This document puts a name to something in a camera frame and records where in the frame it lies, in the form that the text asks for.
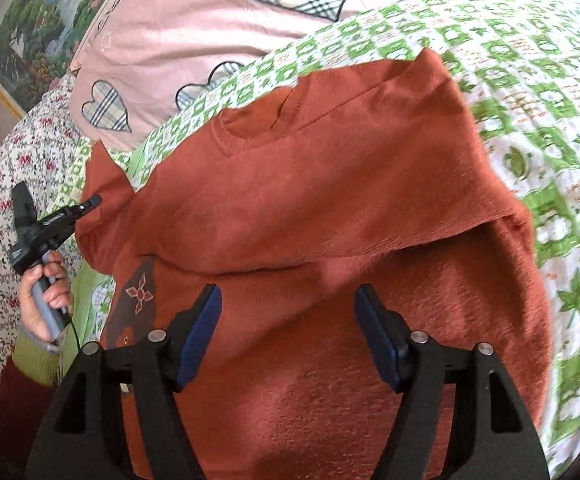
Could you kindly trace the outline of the person's left hand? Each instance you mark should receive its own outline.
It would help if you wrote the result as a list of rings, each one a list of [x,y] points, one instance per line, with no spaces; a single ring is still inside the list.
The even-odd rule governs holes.
[[[20,319],[24,329],[40,341],[53,344],[53,333],[43,312],[53,309],[72,313],[73,295],[64,259],[59,252],[49,252],[43,263],[26,270],[20,278],[18,290]]]

